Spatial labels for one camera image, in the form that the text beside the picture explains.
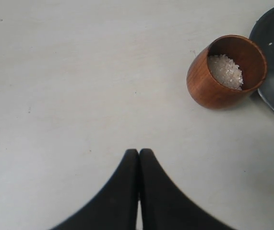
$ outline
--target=table surface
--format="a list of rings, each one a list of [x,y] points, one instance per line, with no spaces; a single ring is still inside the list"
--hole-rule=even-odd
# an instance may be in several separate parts
[[[274,113],[197,105],[189,65],[249,36],[274,1],[0,0],[0,230],[46,230],[88,202],[128,148],[152,148],[193,201],[274,229]],[[142,229],[138,220],[138,229]]]

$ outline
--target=wood grain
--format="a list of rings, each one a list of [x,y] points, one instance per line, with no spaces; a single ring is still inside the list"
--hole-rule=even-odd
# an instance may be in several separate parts
[[[242,70],[242,91],[220,84],[210,73],[207,57],[226,54]],[[191,64],[187,75],[187,87],[192,98],[209,109],[221,109],[236,105],[260,87],[267,74],[267,62],[262,51],[251,40],[226,35],[213,41]]]

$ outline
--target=wooden bowl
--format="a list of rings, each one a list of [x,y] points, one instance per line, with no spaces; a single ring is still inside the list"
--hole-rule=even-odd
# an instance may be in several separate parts
[[[211,55],[227,55],[242,71],[242,90],[230,89],[220,84],[210,73],[207,58]],[[264,82],[267,61],[262,51],[251,40],[226,35],[213,41],[191,64],[187,75],[187,87],[192,98],[209,109],[233,106],[252,94]]]

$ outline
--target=uncooked rice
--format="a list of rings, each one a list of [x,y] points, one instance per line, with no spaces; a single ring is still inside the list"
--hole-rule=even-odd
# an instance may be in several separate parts
[[[226,55],[209,56],[208,67],[219,83],[234,90],[242,90],[242,72],[232,59]]]

